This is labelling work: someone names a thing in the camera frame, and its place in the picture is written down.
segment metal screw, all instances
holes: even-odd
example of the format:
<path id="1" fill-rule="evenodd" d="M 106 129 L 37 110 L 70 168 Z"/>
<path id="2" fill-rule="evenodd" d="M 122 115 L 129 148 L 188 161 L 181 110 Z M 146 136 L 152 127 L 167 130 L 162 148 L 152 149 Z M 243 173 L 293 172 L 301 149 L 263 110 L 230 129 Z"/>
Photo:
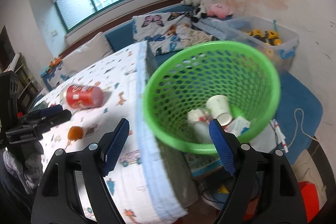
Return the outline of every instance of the metal screw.
<path id="1" fill-rule="evenodd" d="M 92 144 L 89 145 L 90 150 L 96 150 L 97 148 L 98 148 L 98 144 L 96 144 L 96 143 L 92 143 Z"/>
<path id="2" fill-rule="evenodd" d="M 276 150 L 275 154 L 277 154 L 278 156 L 282 156 L 284 153 L 281 150 Z"/>
<path id="3" fill-rule="evenodd" d="M 56 151 L 55 151 L 55 155 L 56 156 L 59 156 L 59 155 L 61 155 L 63 153 L 63 149 L 57 149 Z"/>
<path id="4" fill-rule="evenodd" d="M 241 149 L 246 150 L 246 151 L 250 150 L 250 146 L 246 143 L 243 143 L 240 147 L 241 147 Z"/>

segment basket rim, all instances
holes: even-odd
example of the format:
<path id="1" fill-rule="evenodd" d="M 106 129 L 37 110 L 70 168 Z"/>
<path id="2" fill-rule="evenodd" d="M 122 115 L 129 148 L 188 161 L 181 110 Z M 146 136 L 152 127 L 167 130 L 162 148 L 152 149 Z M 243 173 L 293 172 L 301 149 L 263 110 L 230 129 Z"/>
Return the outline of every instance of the basket rim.
<path id="1" fill-rule="evenodd" d="M 186 48 L 172 57 L 170 57 L 168 60 L 166 60 L 160 67 L 157 68 L 157 70 L 152 74 L 150 77 L 145 92 L 143 94 L 143 115 L 145 118 L 145 121 L 147 122 L 149 128 L 153 131 L 154 135 L 161 140 L 163 143 L 169 145 L 172 148 L 175 148 L 177 150 L 187 152 L 187 153 L 195 153 L 195 154 L 205 154 L 205 155 L 213 155 L 217 154 L 216 148 L 214 144 L 198 144 L 198 143 L 191 143 L 186 142 L 183 140 L 180 140 L 178 138 L 175 138 L 169 134 L 167 134 L 164 130 L 158 126 L 158 124 L 151 118 L 149 114 L 149 109 L 151 107 L 150 105 L 150 94 L 148 92 L 148 89 L 152 85 L 152 82 L 155 81 L 155 78 L 157 75 L 162 75 L 162 72 L 166 71 L 167 68 L 171 68 L 171 65 L 175 63 L 175 59 L 180 58 L 183 55 L 187 55 L 189 51 L 194 51 L 196 48 L 203 48 L 206 45 L 234 45 L 235 47 L 240 47 L 244 50 L 251 51 L 254 55 L 256 55 L 257 58 L 261 60 L 262 63 L 265 64 L 265 67 L 267 68 L 270 76 L 270 82 L 272 83 L 272 90 L 270 95 L 270 102 L 267 105 L 267 108 L 265 110 L 265 113 L 272 113 L 272 115 L 276 112 L 276 109 L 278 108 L 279 102 L 280 102 L 280 92 L 281 92 L 281 86 L 280 86 L 280 79 L 278 72 L 272 62 L 260 51 L 257 49 L 246 45 L 242 42 L 234 42 L 234 41 L 211 41 L 211 42 L 205 42 L 201 44 L 197 44 L 195 46 Z M 248 130 L 243 135 L 238 137 L 238 140 L 241 143 L 249 142 L 253 135 L 254 138 L 254 131 L 257 131 L 260 127 L 261 130 L 263 130 L 266 125 L 268 124 L 271 117 L 268 117 L 265 115 L 263 118 L 259 119 L 254 123 L 254 130 Z"/>

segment green plastic basket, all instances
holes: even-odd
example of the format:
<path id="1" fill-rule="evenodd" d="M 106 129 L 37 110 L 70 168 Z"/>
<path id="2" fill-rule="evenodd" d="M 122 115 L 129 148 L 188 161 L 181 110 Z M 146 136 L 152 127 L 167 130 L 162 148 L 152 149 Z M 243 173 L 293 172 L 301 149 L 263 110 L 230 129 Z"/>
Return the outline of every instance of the green plastic basket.
<path id="1" fill-rule="evenodd" d="M 280 100 L 280 80 L 272 63 L 258 50 L 239 42 L 216 41 L 187 48 L 164 62 L 149 79 L 144 116 L 157 138 L 189 153 L 216 154 L 200 144 L 187 113 L 204 108 L 214 95 L 226 95 L 233 117 L 251 121 L 241 143 L 256 137 L 273 118 Z"/>

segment pig plush toy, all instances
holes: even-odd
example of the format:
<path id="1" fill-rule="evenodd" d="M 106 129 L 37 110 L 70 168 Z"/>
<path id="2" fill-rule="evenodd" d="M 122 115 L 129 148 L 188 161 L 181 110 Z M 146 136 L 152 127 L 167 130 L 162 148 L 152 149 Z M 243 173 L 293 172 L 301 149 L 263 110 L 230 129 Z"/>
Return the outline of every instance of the pig plush toy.
<path id="1" fill-rule="evenodd" d="M 209 10 L 207 11 L 207 15 L 209 17 L 218 17 L 220 19 L 224 19 L 227 16 L 232 15 L 233 12 L 230 10 L 229 7 L 227 7 L 225 4 L 222 3 L 216 3 L 212 5 Z"/>

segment wall outlet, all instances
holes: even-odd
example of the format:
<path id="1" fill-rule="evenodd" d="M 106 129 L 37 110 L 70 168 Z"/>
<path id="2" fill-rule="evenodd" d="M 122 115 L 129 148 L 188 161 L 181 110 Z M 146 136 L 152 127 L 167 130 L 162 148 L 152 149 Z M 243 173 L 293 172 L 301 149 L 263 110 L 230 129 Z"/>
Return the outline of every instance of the wall outlet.
<path id="1" fill-rule="evenodd" d="M 55 35 L 58 35 L 58 31 L 57 31 L 57 30 L 53 30 L 53 31 L 51 31 L 50 33 L 51 33 L 51 36 L 53 36 L 53 37 L 54 37 Z"/>

